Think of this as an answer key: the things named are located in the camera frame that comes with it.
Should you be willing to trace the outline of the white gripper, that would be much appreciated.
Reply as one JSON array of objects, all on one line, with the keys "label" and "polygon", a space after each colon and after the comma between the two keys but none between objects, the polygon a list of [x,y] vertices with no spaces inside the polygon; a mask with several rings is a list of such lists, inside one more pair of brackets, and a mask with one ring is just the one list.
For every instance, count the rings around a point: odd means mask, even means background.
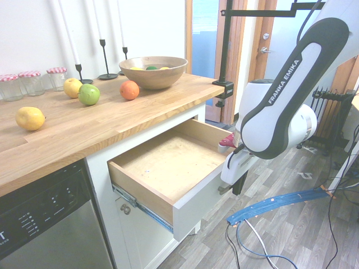
[{"label": "white gripper", "polygon": [[247,150],[231,153],[222,167],[221,180],[233,184],[233,194],[240,194],[247,178],[247,171],[256,163],[257,157]]}]

